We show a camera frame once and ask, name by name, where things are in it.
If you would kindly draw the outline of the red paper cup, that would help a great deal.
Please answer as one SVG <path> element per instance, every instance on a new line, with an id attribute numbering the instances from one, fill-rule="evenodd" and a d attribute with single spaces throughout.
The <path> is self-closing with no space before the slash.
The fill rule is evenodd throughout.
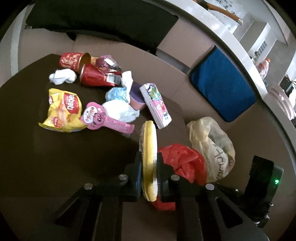
<path id="1" fill-rule="evenodd" d="M 69 68 L 80 74 L 85 64 L 90 64 L 91 56 L 89 53 L 69 52 L 64 53 L 59 60 L 61 68 Z"/>

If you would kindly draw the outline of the pink pig candy wrapper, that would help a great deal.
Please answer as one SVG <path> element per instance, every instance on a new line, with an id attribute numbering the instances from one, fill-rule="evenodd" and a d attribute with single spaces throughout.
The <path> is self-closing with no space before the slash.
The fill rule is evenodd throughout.
<path id="1" fill-rule="evenodd" d="M 131 134 L 134 131 L 134 125 L 109 117 L 106 114 L 105 108 L 96 102 L 89 102 L 86 105 L 80 120 L 90 130 L 106 127 L 126 134 Z"/>

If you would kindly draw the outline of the white blue tissue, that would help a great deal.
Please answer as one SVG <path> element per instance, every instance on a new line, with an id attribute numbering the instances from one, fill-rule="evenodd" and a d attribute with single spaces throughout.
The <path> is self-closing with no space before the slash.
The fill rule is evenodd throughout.
<path id="1" fill-rule="evenodd" d="M 130 105 L 130 91 L 133 84 L 132 72 L 122 73 L 121 87 L 113 87 L 105 95 L 102 105 L 106 114 L 115 120 L 131 123 L 139 117 L 139 110 Z"/>

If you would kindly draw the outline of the kitchen countertop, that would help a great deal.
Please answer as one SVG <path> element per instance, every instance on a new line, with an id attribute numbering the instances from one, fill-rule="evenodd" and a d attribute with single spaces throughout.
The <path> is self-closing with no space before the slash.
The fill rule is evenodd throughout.
<path id="1" fill-rule="evenodd" d="M 173 9 L 184 18 L 188 18 L 194 24 L 201 24 L 208 34 L 213 35 L 214 40 L 223 46 L 235 63 L 242 68 L 243 73 L 251 82 L 252 88 L 274 115 L 275 120 L 279 122 L 291 145 L 295 147 L 295 127 L 272 99 L 247 52 L 229 30 L 210 12 L 194 1 L 160 1 L 160 3 L 169 9 Z"/>

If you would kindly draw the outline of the yellow wafer snack bag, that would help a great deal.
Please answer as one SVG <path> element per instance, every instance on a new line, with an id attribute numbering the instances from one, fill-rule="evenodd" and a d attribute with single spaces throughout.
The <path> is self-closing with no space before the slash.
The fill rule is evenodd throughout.
<path id="1" fill-rule="evenodd" d="M 77 94 L 50 88 L 48 116 L 39 126 L 57 132 L 78 132 L 86 128 L 80 120 L 81 113 L 82 103 Z"/>

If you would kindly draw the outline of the silver purple foil wrapper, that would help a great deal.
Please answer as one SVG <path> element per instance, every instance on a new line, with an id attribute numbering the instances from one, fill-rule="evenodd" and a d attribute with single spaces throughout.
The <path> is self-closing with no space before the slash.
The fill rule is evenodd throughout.
<path id="1" fill-rule="evenodd" d="M 118 63 L 111 55 L 103 55 L 95 60 L 95 66 L 105 70 L 114 70 L 122 72 Z"/>

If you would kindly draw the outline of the pink milk carton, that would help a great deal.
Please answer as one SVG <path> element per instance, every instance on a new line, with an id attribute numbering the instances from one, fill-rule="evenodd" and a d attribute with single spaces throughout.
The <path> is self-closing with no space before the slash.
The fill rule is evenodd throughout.
<path id="1" fill-rule="evenodd" d="M 171 116 L 157 86 L 154 83 L 146 83 L 139 89 L 157 127 L 162 129 L 168 126 L 171 123 Z"/>

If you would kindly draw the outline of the crushed red soda can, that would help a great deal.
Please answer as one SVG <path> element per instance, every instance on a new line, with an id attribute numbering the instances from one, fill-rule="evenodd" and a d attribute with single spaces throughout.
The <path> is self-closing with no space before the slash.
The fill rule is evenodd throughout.
<path id="1" fill-rule="evenodd" d="M 84 64 L 80 73 L 80 83 L 90 87 L 115 87 L 121 84 L 121 73 L 99 69 L 92 64 Z"/>

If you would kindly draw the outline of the pink plastic colander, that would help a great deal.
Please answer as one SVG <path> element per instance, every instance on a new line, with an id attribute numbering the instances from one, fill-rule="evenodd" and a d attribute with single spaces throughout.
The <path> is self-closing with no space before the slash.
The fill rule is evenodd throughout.
<path id="1" fill-rule="evenodd" d="M 295 126 L 295 88 L 292 87 L 292 92 L 286 94 L 279 85 L 272 85 L 269 94 Z"/>

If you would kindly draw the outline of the red drink bottle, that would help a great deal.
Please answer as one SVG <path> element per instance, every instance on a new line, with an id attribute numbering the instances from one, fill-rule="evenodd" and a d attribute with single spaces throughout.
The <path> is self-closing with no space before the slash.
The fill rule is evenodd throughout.
<path id="1" fill-rule="evenodd" d="M 267 58 L 263 61 L 261 61 L 258 65 L 257 65 L 257 70 L 259 72 L 260 77 L 262 78 L 262 80 L 264 80 L 264 78 L 266 78 L 268 70 L 269 70 L 269 63 L 270 63 L 270 59 Z"/>

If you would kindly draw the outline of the blue towel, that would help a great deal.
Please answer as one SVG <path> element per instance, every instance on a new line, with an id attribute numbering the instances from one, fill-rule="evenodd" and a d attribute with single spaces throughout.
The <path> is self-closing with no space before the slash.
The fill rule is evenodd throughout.
<path id="1" fill-rule="evenodd" d="M 216 46 L 191 70 L 189 82 L 228 123 L 257 101 L 254 90 Z"/>

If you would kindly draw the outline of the black cloth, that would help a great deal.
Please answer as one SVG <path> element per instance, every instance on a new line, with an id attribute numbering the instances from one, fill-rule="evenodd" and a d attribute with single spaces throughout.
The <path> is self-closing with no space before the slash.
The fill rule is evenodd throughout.
<path id="1" fill-rule="evenodd" d="M 145 1 L 36 1 L 26 24 L 71 40 L 90 35 L 153 53 L 178 19 Z"/>

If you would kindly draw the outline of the purple pink eggplant sponge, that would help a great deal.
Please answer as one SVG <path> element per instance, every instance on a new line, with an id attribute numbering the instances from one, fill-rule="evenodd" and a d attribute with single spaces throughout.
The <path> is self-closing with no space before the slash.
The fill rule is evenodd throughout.
<path id="1" fill-rule="evenodd" d="M 134 83 L 130 90 L 130 105 L 134 110 L 143 110 L 146 106 L 145 100 L 140 92 L 140 84 Z"/>

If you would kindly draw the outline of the red plastic bag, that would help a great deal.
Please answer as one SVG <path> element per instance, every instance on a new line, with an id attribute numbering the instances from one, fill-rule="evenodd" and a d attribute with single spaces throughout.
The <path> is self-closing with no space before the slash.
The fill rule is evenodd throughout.
<path id="1" fill-rule="evenodd" d="M 175 211 L 185 198 L 193 198 L 196 187 L 205 186 L 207 171 L 203 156 L 181 144 L 158 150 L 158 197 L 153 206 L 158 211 Z"/>

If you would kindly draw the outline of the yellow round sponge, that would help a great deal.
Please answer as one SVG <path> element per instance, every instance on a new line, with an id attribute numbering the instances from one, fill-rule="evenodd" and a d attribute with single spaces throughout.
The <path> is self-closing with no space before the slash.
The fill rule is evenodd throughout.
<path id="1" fill-rule="evenodd" d="M 152 120 L 142 125 L 139 151 L 142 153 L 142 191 L 147 201 L 155 202 L 158 196 L 158 142 L 156 127 Z"/>

